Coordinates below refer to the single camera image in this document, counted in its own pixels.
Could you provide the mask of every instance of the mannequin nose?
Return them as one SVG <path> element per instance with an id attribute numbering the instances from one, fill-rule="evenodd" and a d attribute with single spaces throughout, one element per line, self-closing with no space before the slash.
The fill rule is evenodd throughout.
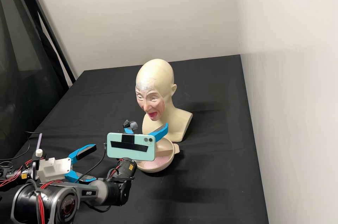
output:
<path id="1" fill-rule="evenodd" d="M 151 108 L 152 108 L 151 105 L 147 104 L 147 102 L 144 103 L 143 110 L 145 112 L 148 112 Z"/>

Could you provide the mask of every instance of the smartphone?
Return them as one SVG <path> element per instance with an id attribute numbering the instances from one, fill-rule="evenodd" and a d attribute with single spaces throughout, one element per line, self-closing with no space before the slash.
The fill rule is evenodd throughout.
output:
<path id="1" fill-rule="evenodd" d="M 155 143 L 156 138 L 153 135 L 108 133 L 107 156 L 153 161 L 155 160 Z"/>

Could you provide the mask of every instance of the white 3d printed part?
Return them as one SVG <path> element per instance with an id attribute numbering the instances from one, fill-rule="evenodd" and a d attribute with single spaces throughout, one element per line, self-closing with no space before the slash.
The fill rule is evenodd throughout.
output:
<path id="1" fill-rule="evenodd" d="M 42 149 L 37 149 L 37 150 L 35 151 L 35 156 L 36 156 L 36 157 L 41 157 L 41 156 L 42 156 L 42 153 L 43 153 Z"/>
<path id="2" fill-rule="evenodd" d="M 65 179 L 64 175 L 71 170 L 70 158 L 56 160 L 49 158 L 40 160 L 39 170 L 37 171 L 38 178 L 41 183 L 46 183 L 52 180 Z"/>

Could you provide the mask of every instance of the bald mannequin head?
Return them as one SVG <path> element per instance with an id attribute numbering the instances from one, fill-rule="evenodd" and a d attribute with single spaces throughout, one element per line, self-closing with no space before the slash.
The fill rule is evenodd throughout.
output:
<path id="1" fill-rule="evenodd" d="M 166 105 L 172 102 L 171 97 L 176 88 L 174 71 L 162 59 L 148 61 L 136 76 L 137 102 L 153 121 L 160 119 Z"/>

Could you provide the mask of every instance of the black tablecloth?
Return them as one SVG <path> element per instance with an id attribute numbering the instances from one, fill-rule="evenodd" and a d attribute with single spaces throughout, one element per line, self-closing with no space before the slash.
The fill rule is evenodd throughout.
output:
<path id="1" fill-rule="evenodd" d="M 177 84 L 174 104 L 193 113 L 181 152 L 162 172 L 137 170 L 125 205 L 106 213 L 81 205 L 75 223 L 268 223 L 240 56 L 170 64 Z M 122 132 L 126 119 L 137 121 L 136 133 L 142 133 L 144 113 L 134 93 L 139 68 L 83 72 L 36 129 L 48 157 L 65 158 L 96 143 L 97 151 L 73 167 L 85 172 L 101 158 L 107 133 Z M 35 146 L 34 140 L 30 154 L 15 163 L 30 159 Z M 91 175 L 105 177 L 115 164 L 106 157 Z M 1 223 L 11 223 L 18 188 L 0 193 Z"/>

